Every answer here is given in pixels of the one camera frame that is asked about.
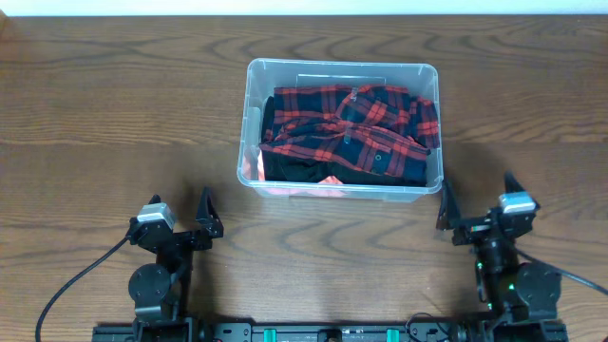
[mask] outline plastic bin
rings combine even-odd
[[[237,176],[263,197],[317,196],[412,202],[441,189],[444,179],[442,148],[427,157],[427,186],[378,186],[319,184],[253,180],[248,167],[257,167],[261,121],[265,100],[276,86],[406,86],[413,95],[432,100],[440,117],[437,70],[428,64],[322,62],[255,59],[247,67],[247,88],[240,134]],[[441,139],[441,121],[439,124]]]

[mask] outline plaid shirt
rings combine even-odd
[[[438,124],[433,102],[404,87],[278,87],[272,127],[259,147],[426,182],[429,149],[439,147]]]

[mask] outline wooden table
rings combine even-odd
[[[226,236],[197,256],[190,310],[265,321],[406,320],[480,309],[467,247],[413,204],[262,199],[236,177],[256,57],[430,63],[446,173],[465,212],[507,169],[542,204],[519,245],[608,285],[608,18],[10,18],[0,40],[0,340],[31,341],[72,276],[158,193],[193,223],[215,191]],[[130,322],[124,246],[52,308],[45,341]],[[608,335],[608,298],[565,279],[571,340]]]

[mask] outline white wall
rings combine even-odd
[[[0,0],[20,15],[608,13],[608,0]]]

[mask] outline folded shirt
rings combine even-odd
[[[337,165],[316,166],[317,179],[340,179],[334,174],[337,167],[426,183],[427,155],[430,148],[439,147],[431,101],[389,85],[278,87],[271,100],[264,110],[259,145],[264,159],[281,155]]]

